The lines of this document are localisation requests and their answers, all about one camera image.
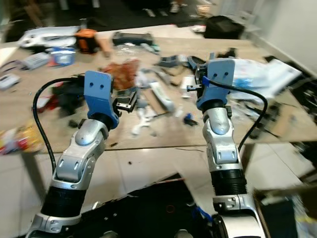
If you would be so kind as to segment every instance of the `orange object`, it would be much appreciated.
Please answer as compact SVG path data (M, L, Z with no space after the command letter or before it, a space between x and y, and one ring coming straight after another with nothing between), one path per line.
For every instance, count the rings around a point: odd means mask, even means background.
M92 29L81 29L75 34L76 44L83 54L94 55L98 51L98 42L95 39L97 31Z
M114 89L125 90L135 86L134 78L139 64L140 61L138 59L129 59L123 64L112 62L107 67L101 69L101 71L110 73L113 76Z

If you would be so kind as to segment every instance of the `white wall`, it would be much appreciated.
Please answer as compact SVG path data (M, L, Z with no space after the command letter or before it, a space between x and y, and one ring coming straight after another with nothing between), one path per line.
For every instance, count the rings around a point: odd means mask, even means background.
M317 75L317 0L266 0L256 25L261 40Z

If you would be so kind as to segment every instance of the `black cable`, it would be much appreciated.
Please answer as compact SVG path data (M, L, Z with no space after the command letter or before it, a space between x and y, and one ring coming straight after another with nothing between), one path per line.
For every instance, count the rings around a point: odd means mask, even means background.
M197 149L182 149L182 148L175 148L175 150L187 150L187 151L200 151L200 152L204 152L203 150L197 150Z
M252 133L254 128L256 128L256 126L259 125L260 121L264 117L264 115L266 113L266 110L267 110L267 106L268 106L267 100L261 94L253 92L253 91L248 90L248 89L244 89L244 88L240 88L240 87L236 87L236 86L225 85L225 84L217 83L217 82L214 82L214 81L211 81L211 80L209 80L209 83L211 83L212 85L217 86L217 87L221 87L221 88L225 88L225 89L229 89L229 90L234 90L234 91L238 91L238 92L242 92L242 93L251 94L253 96L256 96L256 97L260 98L264 102L264 106L263 106L262 112L260 113L258 119L255 121L255 123L252 125L252 127L248 130L248 132L242 138L242 140L241 140L241 142L240 142L240 144L238 146L238 151L240 151L242 146L243 146L243 144L244 144L244 142L246 141L246 139Z
M53 173L54 173L54 170L56 168L56 161L55 161L55 157L54 157L54 153L53 153L53 150L51 148L51 145L49 143L49 140L43 130L43 127L40 123L40 120L39 120L39 116L38 116L38 112L37 112L37 104L38 104L38 99L39 99L39 96L40 94L47 88L49 87L50 85L52 84L55 84L55 83L59 83L59 82L65 82L65 81L76 81L78 80L77 78L59 78L59 79L55 79L55 80L52 80L46 84L44 84L38 91L37 93L35 94L34 96L34 99L33 99L33 104L32 104L32 113L33 113L33 117L34 117L34 120L35 120L35 123L37 125L37 127L39 128L39 131L40 131L40 134L44 140L44 143L46 145L46 148L48 149L48 153L49 153L49 157L50 157L50 160L51 160L51 165L52 165L52 170L53 170Z

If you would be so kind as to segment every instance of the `cardboard piece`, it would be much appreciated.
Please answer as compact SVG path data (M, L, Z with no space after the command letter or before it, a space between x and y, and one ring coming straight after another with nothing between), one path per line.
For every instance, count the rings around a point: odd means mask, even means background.
M112 47L108 38L96 37L96 40L100 46L101 51L103 52L104 57L110 57L112 53Z
M273 135L282 137L286 133L294 110L295 110L294 106L286 105L286 104L284 104L280 108L279 119L276 122L276 124L273 126L273 128L270 130L270 132Z
M182 83L183 77L190 74L190 70L185 68L184 66L180 65L178 67L173 67L173 68L163 68L161 69L165 72L168 73L171 76L171 81L170 84L173 86L179 86Z
M168 110L159 102L151 88L143 90L142 93L157 115L168 113Z

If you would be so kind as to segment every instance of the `white shoe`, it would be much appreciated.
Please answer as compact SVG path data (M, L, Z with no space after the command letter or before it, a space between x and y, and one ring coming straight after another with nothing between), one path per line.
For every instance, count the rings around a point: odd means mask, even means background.
M172 2L172 7L170 8L169 12L171 13L178 13L179 5L176 2Z

